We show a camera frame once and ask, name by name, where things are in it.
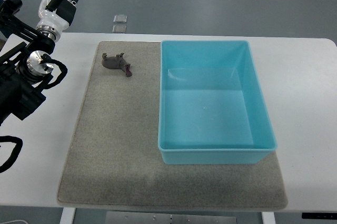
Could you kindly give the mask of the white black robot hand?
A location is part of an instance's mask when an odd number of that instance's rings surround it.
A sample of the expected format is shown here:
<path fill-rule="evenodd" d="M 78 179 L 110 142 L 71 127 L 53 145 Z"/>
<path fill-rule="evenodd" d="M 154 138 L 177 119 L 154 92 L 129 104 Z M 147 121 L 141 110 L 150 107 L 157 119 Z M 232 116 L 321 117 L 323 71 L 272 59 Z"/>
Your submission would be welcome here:
<path fill-rule="evenodd" d="M 79 0 L 42 0 L 38 10 L 38 27 L 45 25 L 62 32 L 68 29 L 75 17 Z"/>

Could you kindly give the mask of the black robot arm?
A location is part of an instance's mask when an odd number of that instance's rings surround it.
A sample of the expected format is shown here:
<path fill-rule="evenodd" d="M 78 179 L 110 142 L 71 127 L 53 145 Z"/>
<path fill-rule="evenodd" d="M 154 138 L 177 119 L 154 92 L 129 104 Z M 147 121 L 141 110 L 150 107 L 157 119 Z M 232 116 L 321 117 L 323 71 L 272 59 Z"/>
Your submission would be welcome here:
<path fill-rule="evenodd" d="M 21 7 L 21 0 L 1 4 L 1 28 L 23 39 L 1 56 L 1 121 L 10 114 L 24 120 L 45 101 L 42 91 L 58 85 L 68 72 L 51 57 L 60 38 L 57 27 L 26 25 L 15 17 Z"/>

